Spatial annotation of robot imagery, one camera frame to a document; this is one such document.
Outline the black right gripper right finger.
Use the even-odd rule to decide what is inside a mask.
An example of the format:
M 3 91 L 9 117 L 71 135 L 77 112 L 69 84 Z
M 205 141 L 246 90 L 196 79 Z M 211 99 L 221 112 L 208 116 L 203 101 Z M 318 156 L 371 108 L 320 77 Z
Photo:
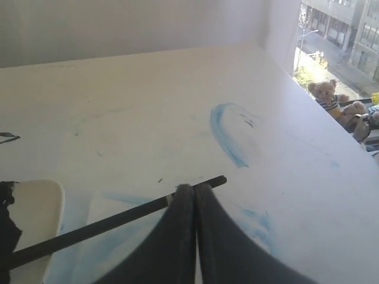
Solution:
M 204 283 L 314 283 L 246 236 L 210 185 L 196 186 L 194 193 Z

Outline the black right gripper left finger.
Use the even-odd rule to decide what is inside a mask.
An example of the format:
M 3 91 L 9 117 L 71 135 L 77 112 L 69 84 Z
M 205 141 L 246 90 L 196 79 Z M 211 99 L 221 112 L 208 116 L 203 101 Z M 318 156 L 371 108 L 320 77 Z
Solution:
M 179 185 L 151 233 L 96 283 L 194 283 L 195 267 L 194 191 Z

